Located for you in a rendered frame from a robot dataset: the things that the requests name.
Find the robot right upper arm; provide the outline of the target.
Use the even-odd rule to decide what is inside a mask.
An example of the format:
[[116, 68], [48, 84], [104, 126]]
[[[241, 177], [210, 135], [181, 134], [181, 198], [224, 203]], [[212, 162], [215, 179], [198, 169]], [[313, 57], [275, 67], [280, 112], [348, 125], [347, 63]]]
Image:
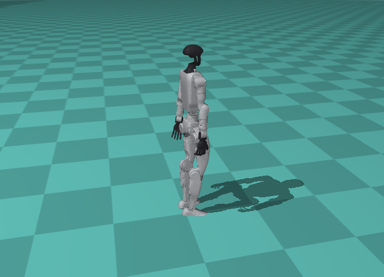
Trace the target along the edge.
[[206, 93], [205, 93], [206, 80], [202, 76], [193, 76], [193, 85], [196, 89], [197, 107], [198, 107], [198, 110], [200, 111], [201, 106], [207, 105], [204, 103], [206, 98]]

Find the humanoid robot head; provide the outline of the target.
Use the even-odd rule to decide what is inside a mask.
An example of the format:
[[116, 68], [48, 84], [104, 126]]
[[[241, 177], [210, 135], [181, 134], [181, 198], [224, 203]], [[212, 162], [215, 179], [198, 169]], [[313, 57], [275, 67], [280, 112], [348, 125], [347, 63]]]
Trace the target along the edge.
[[[196, 66], [200, 65], [200, 56], [202, 53], [203, 49], [195, 44], [190, 44], [183, 49], [184, 55], [189, 55], [189, 57], [194, 58], [194, 62], [189, 63], [187, 69], [184, 70], [185, 73], [193, 73], [194, 69], [196, 69]], [[196, 56], [198, 58], [198, 61]]]

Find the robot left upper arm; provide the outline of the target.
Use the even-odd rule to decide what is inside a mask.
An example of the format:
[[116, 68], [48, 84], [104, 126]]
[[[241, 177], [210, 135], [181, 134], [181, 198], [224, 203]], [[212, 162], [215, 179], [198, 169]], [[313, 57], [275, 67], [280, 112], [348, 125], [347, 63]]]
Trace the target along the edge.
[[181, 98], [181, 72], [182, 72], [182, 70], [181, 70], [180, 73], [179, 73], [180, 81], [179, 81], [179, 90], [178, 90], [178, 99], [179, 99], [180, 101], [182, 101], [182, 98]]

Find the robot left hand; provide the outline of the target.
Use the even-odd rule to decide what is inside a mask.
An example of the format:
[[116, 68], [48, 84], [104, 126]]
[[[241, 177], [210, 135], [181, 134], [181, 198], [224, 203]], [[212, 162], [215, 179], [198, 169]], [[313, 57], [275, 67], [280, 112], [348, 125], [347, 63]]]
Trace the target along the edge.
[[[183, 121], [183, 117], [182, 117], [182, 121]], [[175, 123], [176, 123], [176, 124], [175, 124], [174, 127], [173, 127], [173, 133], [172, 133], [172, 137], [173, 137], [173, 134], [174, 134], [174, 132], [175, 132], [174, 139], [175, 139], [175, 137], [176, 137], [176, 133], [178, 132], [178, 135], [177, 135], [177, 140], [178, 140], [179, 132], [180, 132], [180, 130], [179, 130], [179, 124], [182, 123], [182, 121], [181, 121], [181, 122], [177, 122], [176, 119], [175, 119]], [[183, 134], [183, 135], [185, 135], [185, 134]], [[181, 132], [180, 132], [180, 139], [181, 139]]]

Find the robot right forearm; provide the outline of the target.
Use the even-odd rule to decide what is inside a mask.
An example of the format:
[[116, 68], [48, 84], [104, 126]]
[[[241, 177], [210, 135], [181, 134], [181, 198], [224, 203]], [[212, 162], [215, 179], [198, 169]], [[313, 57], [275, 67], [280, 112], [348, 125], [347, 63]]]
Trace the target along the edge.
[[208, 112], [209, 112], [209, 107], [207, 105], [201, 106], [200, 113], [198, 115], [198, 118], [199, 118], [199, 132], [201, 132], [201, 138], [206, 138], [206, 136], [207, 136]]

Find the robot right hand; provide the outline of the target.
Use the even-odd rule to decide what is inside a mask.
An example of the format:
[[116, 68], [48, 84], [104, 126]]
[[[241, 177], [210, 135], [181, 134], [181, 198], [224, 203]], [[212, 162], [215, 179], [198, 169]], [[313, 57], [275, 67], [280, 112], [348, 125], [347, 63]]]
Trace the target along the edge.
[[[206, 136], [206, 138], [207, 138], [207, 136]], [[199, 132], [198, 139], [200, 141], [197, 145], [197, 150], [196, 150], [196, 153], [194, 153], [194, 155], [201, 156], [201, 155], [204, 155], [206, 153], [206, 150], [208, 150], [206, 138], [201, 138], [201, 132]]]

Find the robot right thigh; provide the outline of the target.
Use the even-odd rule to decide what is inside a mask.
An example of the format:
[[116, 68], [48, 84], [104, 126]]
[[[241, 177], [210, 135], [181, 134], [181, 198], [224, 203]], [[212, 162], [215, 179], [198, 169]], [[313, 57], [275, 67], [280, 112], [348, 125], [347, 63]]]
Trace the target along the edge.
[[[199, 143], [200, 140], [198, 139], [198, 137], [199, 137], [199, 127], [195, 127], [191, 131], [191, 140], [194, 144]], [[203, 176], [205, 170], [206, 170], [206, 167], [208, 165], [208, 160], [209, 160], [209, 153], [210, 153], [208, 135], [207, 135], [206, 141], [207, 141], [207, 145], [208, 145], [208, 150], [206, 150], [206, 153], [204, 155], [201, 155], [201, 156], [196, 155], [196, 161], [197, 161], [198, 165], [197, 165], [197, 167], [193, 167], [190, 169], [190, 171], [188, 173], [189, 178], [190, 178], [191, 172], [193, 172], [193, 171], [198, 171], [200, 173], [200, 178], [201, 178]], [[197, 145], [195, 148], [195, 153], [196, 153], [196, 150], [197, 150]]]

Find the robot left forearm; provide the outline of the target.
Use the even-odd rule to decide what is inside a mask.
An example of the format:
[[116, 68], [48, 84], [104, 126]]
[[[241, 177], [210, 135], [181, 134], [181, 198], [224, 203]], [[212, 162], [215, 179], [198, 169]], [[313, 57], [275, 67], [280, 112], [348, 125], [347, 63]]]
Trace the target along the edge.
[[184, 114], [184, 108], [182, 105], [182, 101], [180, 101], [178, 98], [176, 100], [176, 105], [177, 105], [177, 112], [176, 112], [176, 121], [181, 122], [182, 121], [182, 116]]

